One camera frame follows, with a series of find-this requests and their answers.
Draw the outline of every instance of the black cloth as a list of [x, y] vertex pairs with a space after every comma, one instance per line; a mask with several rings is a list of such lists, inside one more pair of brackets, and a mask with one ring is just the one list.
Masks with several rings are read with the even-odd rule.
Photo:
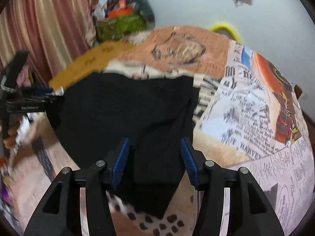
[[187, 136], [192, 141], [198, 92], [193, 78], [186, 76], [133, 80], [93, 73], [65, 92], [56, 135], [82, 169], [104, 159], [122, 138], [130, 138], [122, 183], [134, 184], [135, 189], [164, 185], [168, 190], [115, 193], [161, 218], [185, 171], [180, 139]]

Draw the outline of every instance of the silver screw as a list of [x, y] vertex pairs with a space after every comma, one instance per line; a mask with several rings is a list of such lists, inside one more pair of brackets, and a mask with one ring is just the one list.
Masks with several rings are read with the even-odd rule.
[[208, 167], [213, 167], [215, 165], [215, 163], [212, 160], [206, 160], [205, 163]]
[[99, 160], [99, 161], [96, 162], [96, 165], [97, 165], [98, 167], [101, 167], [101, 166], [104, 166], [104, 165], [105, 165], [105, 162], [104, 162], [103, 160]]
[[248, 173], [248, 169], [245, 168], [245, 167], [241, 167], [240, 171], [241, 171], [243, 174], [247, 174], [247, 173]]
[[70, 171], [70, 168], [69, 168], [69, 167], [64, 167], [64, 168], [61, 170], [61, 172], [62, 172], [63, 174], [67, 174], [69, 171]]

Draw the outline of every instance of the white wall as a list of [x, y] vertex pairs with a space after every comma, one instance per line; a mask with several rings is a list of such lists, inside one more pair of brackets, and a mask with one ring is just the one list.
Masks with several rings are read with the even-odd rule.
[[303, 95], [302, 109], [315, 120], [315, 25], [299, 0], [149, 0], [156, 27], [231, 24], [242, 42], [280, 68]]

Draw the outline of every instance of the yellow tube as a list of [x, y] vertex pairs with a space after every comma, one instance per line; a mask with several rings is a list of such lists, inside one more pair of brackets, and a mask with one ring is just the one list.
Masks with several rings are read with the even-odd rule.
[[224, 30], [224, 31], [228, 32], [231, 35], [233, 40], [237, 41], [238, 43], [242, 43], [238, 33], [235, 31], [234, 28], [232, 28], [232, 26], [230, 26], [227, 23], [215, 24], [214, 26], [210, 27], [209, 30], [212, 31], [212, 32], [216, 32], [216, 33], [218, 31], [220, 31], [220, 30]]

